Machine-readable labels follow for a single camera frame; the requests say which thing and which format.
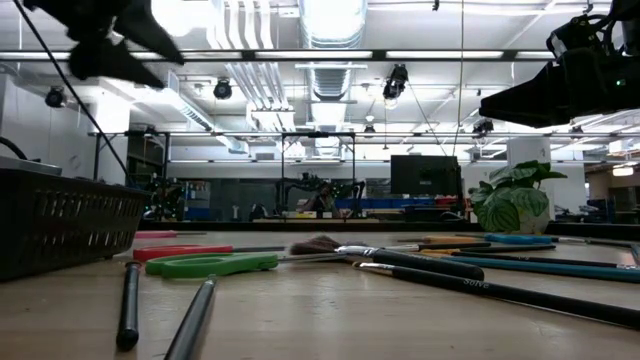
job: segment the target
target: black marker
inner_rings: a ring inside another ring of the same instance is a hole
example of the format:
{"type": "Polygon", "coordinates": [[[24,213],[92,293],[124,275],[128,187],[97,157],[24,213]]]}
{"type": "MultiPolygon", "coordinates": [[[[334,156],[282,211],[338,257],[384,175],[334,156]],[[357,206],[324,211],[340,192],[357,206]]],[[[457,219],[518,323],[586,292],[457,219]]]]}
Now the black marker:
{"type": "Polygon", "coordinates": [[[116,345],[120,351],[129,351],[138,343],[138,277],[140,263],[127,263],[122,288],[122,306],[116,345]]]}

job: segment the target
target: workbench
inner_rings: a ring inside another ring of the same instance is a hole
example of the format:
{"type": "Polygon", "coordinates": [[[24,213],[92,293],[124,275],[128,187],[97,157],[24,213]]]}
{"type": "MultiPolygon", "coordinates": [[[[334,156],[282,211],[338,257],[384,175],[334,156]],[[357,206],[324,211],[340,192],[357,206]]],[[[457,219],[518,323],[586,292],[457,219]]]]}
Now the workbench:
{"type": "MultiPolygon", "coordinates": [[[[141,239],[134,247],[289,245],[314,235],[217,232],[141,239]]],[[[327,235],[382,246],[427,234],[327,235]]],[[[141,274],[140,341],[130,353],[117,353],[130,255],[0,285],[0,359],[162,359],[202,281],[141,274]]],[[[558,245],[535,256],[633,264],[625,249],[595,245],[558,245]]],[[[640,309],[637,284],[492,269],[485,274],[489,282],[640,309]]],[[[639,338],[634,330],[346,264],[306,263],[221,278],[202,359],[633,359],[639,338]]]]}

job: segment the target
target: basket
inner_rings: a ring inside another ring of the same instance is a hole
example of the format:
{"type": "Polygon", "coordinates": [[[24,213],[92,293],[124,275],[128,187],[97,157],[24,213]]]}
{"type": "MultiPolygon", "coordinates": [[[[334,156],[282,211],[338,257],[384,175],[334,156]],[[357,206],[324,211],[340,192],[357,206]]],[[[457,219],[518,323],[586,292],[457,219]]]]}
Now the basket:
{"type": "Polygon", "coordinates": [[[0,169],[0,281],[127,251],[148,193],[0,169]]]}

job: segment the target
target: wire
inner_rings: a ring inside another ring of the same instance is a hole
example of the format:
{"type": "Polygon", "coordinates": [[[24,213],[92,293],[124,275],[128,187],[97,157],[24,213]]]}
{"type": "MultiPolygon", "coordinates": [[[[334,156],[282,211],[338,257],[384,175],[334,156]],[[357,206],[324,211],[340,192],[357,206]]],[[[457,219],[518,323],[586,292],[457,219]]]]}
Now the wire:
{"type": "Polygon", "coordinates": [[[458,134],[460,133],[460,117],[462,116],[462,76],[464,75],[464,0],[462,0],[462,11],[460,11],[460,84],[458,85],[458,89],[460,89],[460,93],[458,94],[458,126],[456,126],[456,136],[453,139],[453,152],[451,156],[456,156],[456,145],[458,144],[458,134]]]}
{"type": "Polygon", "coordinates": [[[413,98],[416,100],[416,104],[418,104],[418,109],[420,109],[420,113],[422,114],[422,118],[424,119],[424,122],[427,123],[427,126],[429,127],[429,131],[433,134],[433,137],[436,139],[436,143],[438,143],[438,145],[440,145],[440,149],[442,150],[442,153],[444,154],[444,156],[447,156],[447,152],[444,151],[444,147],[442,147],[442,143],[440,143],[440,140],[438,140],[438,135],[436,135],[436,132],[433,131],[433,127],[431,127],[431,123],[429,122],[429,118],[427,117],[427,114],[424,113],[424,110],[422,109],[422,105],[420,105],[420,101],[418,100],[418,96],[416,95],[416,92],[413,91],[413,86],[411,86],[411,83],[408,82],[408,81],[407,81],[407,85],[409,85],[409,89],[411,89],[411,93],[413,94],[413,98]]]}
{"type": "Polygon", "coordinates": [[[11,140],[0,136],[0,144],[8,147],[20,160],[28,160],[27,155],[25,155],[18,145],[14,144],[11,140]]]}
{"type": "Polygon", "coordinates": [[[93,115],[91,115],[91,113],[89,112],[89,109],[87,108],[85,103],[80,99],[80,96],[78,95],[76,90],[73,88],[73,85],[71,85],[71,82],[69,82],[69,79],[67,79],[67,76],[64,74],[64,71],[62,71],[62,68],[60,67],[60,64],[58,63],[56,58],[53,56],[53,53],[51,53],[51,50],[49,49],[47,44],[44,42],[44,39],[40,35],[40,32],[38,32],[38,29],[36,28],[36,26],[31,21],[31,18],[29,17],[27,12],[24,10],[24,7],[22,6],[22,4],[20,3],[19,0],[13,0],[13,3],[18,8],[18,11],[20,12],[20,15],[22,16],[24,21],[27,23],[27,25],[31,29],[31,32],[33,33],[33,35],[36,37],[36,39],[38,39],[38,42],[40,43],[40,46],[42,46],[42,49],[47,53],[47,56],[51,60],[51,63],[56,68],[56,72],[58,73],[58,75],[60,75],[60,78],[62,79],[62,82],[69,89],[69,92],[71,92],[71,95],[73,95],[73,97],[76,99],[76,101],[78,102],[78,105],[80,106],[82,111],[89,118],[89,121],[91,121],[93,126],[95,126],[96,130],[98,130],[98,136],[100,136],[100,137],[102,137],[104,139],[105,143],[109,147],[109,150],[111,150],[111,152],[113,153],[113,157],[116,159],[116,161],[118,162],[118,164],[122,168],[122,171],[124,172],[124,175],[125,175],[126,179],[128,180],[129,184],[130,185],[134,185],[135,182],[133,181],[133,178],[131,178],[131,175],[129,175],[129,172],[127,171],[127,167],[124,165],[124,163],[122,162],[122,159],[120,159],[120,156],[118,156],[118,153],[113,148],[113,145],[111,144],[111,141],[109,141],[109,139],[107,138],[107,135],[104,133],[104,131],[102,131],[102,128],[100,127],[100,125],[98,125],[98,122],[96,121],[96,119],[93,117],[93,115]]]}

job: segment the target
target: black monitor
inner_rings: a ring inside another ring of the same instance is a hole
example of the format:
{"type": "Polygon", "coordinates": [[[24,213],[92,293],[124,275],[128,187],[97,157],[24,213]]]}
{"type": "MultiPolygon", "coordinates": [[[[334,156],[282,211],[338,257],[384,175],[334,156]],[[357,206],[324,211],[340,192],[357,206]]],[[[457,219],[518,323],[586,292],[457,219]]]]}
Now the black monitor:
{"type": "Polygon", "coordinates": [[[460,167],[455,156],[391,156],[393,194],[457,196],[461,184],[460,167]]]}

